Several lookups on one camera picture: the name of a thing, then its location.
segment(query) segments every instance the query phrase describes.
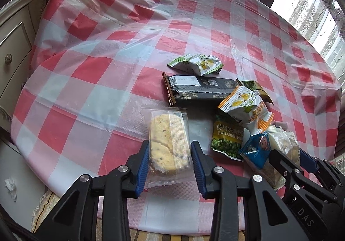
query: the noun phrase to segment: yellow label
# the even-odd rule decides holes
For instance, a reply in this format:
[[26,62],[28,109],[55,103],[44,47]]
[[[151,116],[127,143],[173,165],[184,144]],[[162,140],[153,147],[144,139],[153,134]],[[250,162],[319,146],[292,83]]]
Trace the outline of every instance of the yellow label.
[[243,128],[234,128],[226,122],[216,121],[213,126],[212,139],[227,139],[233,142],[242,143]]

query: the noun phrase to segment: round table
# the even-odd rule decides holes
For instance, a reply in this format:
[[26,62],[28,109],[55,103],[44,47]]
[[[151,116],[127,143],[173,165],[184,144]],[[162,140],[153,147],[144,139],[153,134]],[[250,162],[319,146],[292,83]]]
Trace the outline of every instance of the round table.
[[[141,107],[167,106],[162,72],[181,73],[167,63],[188,53],[219,57],[219,77],[258,81],[300,147],[332,158],[340,85],[314,48],[257,0],[49,0],[11,136],[61,196],[79,175],[105,175],[138,151],[148,138]],[[213,155],[213,112],[194,107],[188,117],[190,140]],[[215,160],[246,175],[243,163]],[[158,233],[209,234],[212,212],[195,182],[128,201],[130,226]],[[243,229],[241,202],[239,213]]]

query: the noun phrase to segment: plastic tablecloth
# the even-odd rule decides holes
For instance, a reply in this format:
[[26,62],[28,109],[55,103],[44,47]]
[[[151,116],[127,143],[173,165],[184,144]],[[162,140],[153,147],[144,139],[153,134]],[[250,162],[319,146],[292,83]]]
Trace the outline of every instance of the plastic tablecloth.
[[[79,175],[107,174],[138,151],[148,138],[140,108],[167,106],[162,72],[181,73],[166,65],[188,53],[218,56],[219,77],[258,81],[300,147],[332,159],[340,85],[315,49],[257,0],[49,0],[11,136],[61,196]],[[194,107],[188,117],[190,139],[213,155],[212,113]],[[243,163],[215,158],[246,175]],[[212,212],[195,182],[128,201],[130,226],[158,233],[207,235]],[[239,214],[243,229],[240,201]]]

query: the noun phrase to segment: metal screw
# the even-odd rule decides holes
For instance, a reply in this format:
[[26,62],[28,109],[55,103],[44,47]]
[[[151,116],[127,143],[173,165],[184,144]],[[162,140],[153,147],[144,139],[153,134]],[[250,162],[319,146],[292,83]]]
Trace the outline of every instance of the metal screw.
[[216,173],[223,173],[224,172],[224,168],[220,167],[220,166],[216,166],[213,169]]
[[253,180],[256,182],[261,182],[262,181],[262,177],[260,175],[254,175],[253,176]]
[[88,175],[82,175],[82,176],[80,176],[80,180],[81,180],[82,182],[87,182],[89,179],[90,179],[90,177],[89,177]]
[[128,171],[128,166],[126,166],[126,165],[121,165],[121,166],[118,168],[118,170],[119,170],[120,172],[127,172],[127,171]]

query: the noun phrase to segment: lace curtain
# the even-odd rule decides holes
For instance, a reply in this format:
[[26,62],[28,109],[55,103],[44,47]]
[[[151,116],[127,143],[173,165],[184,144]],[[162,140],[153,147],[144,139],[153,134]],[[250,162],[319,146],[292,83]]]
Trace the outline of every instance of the lace curtain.
[[289,23],[293,25],[345,82],[345,16],[336,0],[298,0]]

